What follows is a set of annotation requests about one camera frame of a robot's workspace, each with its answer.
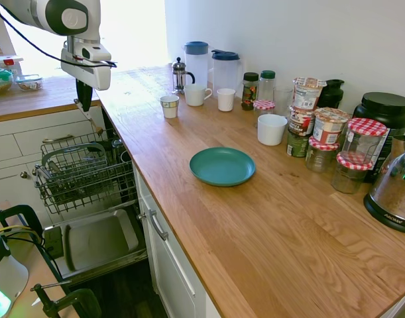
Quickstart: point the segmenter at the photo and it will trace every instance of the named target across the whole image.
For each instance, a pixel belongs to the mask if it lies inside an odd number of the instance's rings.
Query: teal plate
[[[192,157],[189,167],[199,180],[218,187],[242,184],[255,173],[251,157],[233,148],[202,150]]]

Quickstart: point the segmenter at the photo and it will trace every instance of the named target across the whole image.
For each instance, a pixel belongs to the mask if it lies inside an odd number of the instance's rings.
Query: dishwasher
[[[72,284],[147,258],[133,165],[114,130],[41,146],[34,186],[52,214],[83,215],[44,229],[46,249]]]

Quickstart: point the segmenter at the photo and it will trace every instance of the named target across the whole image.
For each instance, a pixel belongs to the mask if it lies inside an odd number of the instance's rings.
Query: window
[[[168,62],[164,0],[101,1],[101,43],[118,62],[119,70],[142,66],[161,65]],[[8,12],[1,13],[30,41],[45,52],[60,58],[65,36],[24,25]],[[62,76],[60,63],[41,54],[26,43],[14,30],[7,32],[17,55],[24,58],[21,68],[24,74],[38,73],[44,77]]]

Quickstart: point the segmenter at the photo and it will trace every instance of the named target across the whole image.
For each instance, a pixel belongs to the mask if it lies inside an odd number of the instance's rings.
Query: white mug
[[[201,84],[188,84],[184,86],[184,96],[186,104],[189,106],[201,106],[203,105],[203,101],[211,95],[213,95],[212,89],[205,88]]]
[[[220,111],[231,111],[235,101],[236,91],[231,88],[221,88],[217,90],[218,109]]]
[[[265,114],[258,117],[258,141],[267,146],[276,146],[282,142],[288,119],[280,115]]]

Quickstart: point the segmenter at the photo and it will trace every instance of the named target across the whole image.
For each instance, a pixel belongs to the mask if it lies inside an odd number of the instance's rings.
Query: dishwasher rack
[[[114,207],[137,198],[131,161],[113,130],[43,144],[35,187],[51,214],[102,201]]]

